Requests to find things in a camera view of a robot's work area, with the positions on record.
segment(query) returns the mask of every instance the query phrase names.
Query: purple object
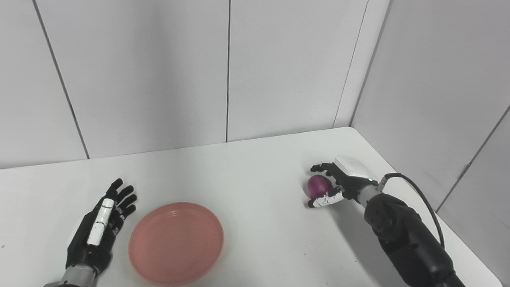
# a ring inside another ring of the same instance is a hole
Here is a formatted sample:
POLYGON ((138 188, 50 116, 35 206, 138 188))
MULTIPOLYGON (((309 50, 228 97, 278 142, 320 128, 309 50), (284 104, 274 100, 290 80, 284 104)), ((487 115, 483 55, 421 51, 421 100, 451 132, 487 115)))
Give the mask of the purple object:
POLYGON ((332 188, 333 185, 331 181, 322 175, 314 175, 308 180, 308 190, 310 191, 310 198, 312 200, 322 197, 332 188))

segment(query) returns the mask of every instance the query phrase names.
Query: pink plate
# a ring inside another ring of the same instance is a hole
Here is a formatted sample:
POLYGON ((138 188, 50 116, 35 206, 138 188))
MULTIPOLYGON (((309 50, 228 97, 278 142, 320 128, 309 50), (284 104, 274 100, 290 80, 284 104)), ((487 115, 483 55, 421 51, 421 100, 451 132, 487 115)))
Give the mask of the pink plate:
POLYGON ((136 272, 162 286, 180 286, 203 276, 223 247, 223 228, 207 208, 189 202, 164 205, 145 216, 129 242, 136 272))

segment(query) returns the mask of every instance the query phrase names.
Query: white table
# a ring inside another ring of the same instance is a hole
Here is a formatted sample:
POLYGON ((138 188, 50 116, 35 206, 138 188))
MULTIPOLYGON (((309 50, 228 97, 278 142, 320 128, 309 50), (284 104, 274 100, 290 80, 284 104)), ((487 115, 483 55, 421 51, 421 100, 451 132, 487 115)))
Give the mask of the white table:
MULTIPOLYGON (((225 232, 220 259, 189 286, 405 286, 355 201, 304 207, 310 166, 339 154, 359 159, 377 177, 394 171, 352 128, 0 170, 2 285, 59 280, 73 229, 121 177, 135 187, 138 209, 119 233, 97 286, 150 286, 131 267, 129 238, 147 213, 178 201, 209 208, 225 232)), ((390 180, 385 192, 412 206, 436 234, 407 184, 390 180)), ((465 285, 501 286, 440 222, 465 285)))

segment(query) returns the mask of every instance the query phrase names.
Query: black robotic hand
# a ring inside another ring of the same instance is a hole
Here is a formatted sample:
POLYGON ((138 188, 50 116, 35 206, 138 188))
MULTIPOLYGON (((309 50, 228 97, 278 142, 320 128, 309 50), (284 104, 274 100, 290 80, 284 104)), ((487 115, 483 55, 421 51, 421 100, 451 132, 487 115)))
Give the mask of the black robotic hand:
POLYGON ((136 210, 133 204, 137 197, 132 194, 133 186, 129 185, 121 192, 117 190, 122 186, 122 179, 115 180, 106 194, 94 206, 91 212, 87 213, 80 223, 69 247, 67 248, 66 269, 69 266, 86 265, 94 269, 95 276, 101 274, 112 260, 112 247, 115 237, 124 225, 124 220, 136 210), (87 239, 94 225, 96 216, 101 208, 104 199, 114 201, 108 224, 105 226, 103 236, 98 246, 87 244, 87 239))

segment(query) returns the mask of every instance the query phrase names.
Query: black power cord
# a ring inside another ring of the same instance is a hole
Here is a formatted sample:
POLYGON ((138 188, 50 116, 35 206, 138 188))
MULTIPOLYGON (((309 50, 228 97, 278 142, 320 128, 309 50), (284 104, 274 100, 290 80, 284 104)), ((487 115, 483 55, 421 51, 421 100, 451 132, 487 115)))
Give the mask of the black power cord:
POLYGON ((432 216, 432 220, 434 221, 434 224, 436 225, 436 228, 438 229, 439 243, 441 244, 441 246, 443 248, 445 248, 445 240, 444 240, 444 237, 443 237, 443 231, 441 230, 441 226, 439 225, 438 218, 436 217, 436 213, 434 212, 434 210, 430 206, 430 203, 425 198, 425 195, 423 194, 423 192, 421 192, 420 188, 409 177, 407 177, 407 176, 405 176, 405 175, 403 175, 401 173, 388 173, 388 174, 384 175, 384 178, 386 178, 386 180, 388 180, 390 178, 393 178, 393 177, 399 177, 399 178, 404 179, 405 181, 407 181, 414 188, 416 193, 419 194, 419 196, 421 197, 421 199, 425 203, 425 206, 427 207, 428 212, 430 212, 430 215, 432 216))

